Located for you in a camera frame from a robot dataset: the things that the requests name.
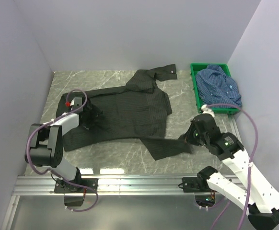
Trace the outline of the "black pinstripe long sleeve shirt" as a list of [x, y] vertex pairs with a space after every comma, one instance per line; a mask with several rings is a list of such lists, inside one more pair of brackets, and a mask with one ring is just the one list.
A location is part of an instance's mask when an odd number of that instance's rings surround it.
[[93, 109], [83, 125], [63, 136], [65, 151], [117, 139], [138, 138], [154, 160], [190, 153], [182, 139], [166, 139], [172, 114], [168, 94], [157, 81], [176, 80], [176, 66], [139, 69], [125, 86], [87, 91]]

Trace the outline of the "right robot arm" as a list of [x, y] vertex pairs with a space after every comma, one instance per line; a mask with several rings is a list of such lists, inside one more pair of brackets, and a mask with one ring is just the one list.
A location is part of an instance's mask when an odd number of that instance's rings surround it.
[[182, 138], [189, 144], [206, 147], [240, 180], [244, 188], [226, 179], [220, 172], [207, 166], [198, 173], [201, 191], [213, 190], [245, 211], [249, 222], [257, 230], [272, 230], [279, 224], [279, 192], [260, 170], [250, 162], [249, 155], [232, 133], [222, 133], [214, 116], [195, 116]]

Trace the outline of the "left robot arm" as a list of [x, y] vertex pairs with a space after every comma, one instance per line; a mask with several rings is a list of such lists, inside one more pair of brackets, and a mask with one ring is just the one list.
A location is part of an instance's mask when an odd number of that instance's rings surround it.
[[91, 128], [102, 111], [87, 97], [74, 97], [65, 102], [67, 111], [43, 124], [33, 124], [25, 150], [25, 161], [39, 175], [52, 172], [58, 183], [64, 183], [72, 193], [85, 188], [79, 168], [63, 157], [63, 136], [77, 128]]

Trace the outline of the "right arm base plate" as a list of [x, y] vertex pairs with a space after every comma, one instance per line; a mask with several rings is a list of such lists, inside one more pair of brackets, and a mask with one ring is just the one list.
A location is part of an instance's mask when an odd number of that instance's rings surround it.
[[198, 177], [183, 177], [178, 188], [182, 189], [184, 193], [193, 193], [195, 205], [206, 211], [216, 208], [225, 200], [225, 197], [217, 199], [216, 192]]

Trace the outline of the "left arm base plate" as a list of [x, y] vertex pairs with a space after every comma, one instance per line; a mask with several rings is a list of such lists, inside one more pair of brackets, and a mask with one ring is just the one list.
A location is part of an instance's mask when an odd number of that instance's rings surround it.
[[56, 179], [54, 193], [64, 195], [64, 205], [67, 207], [81, 207], [87, 194], [95, 194], [97, 191], [98, 180], [76, 179], [68, 181]]

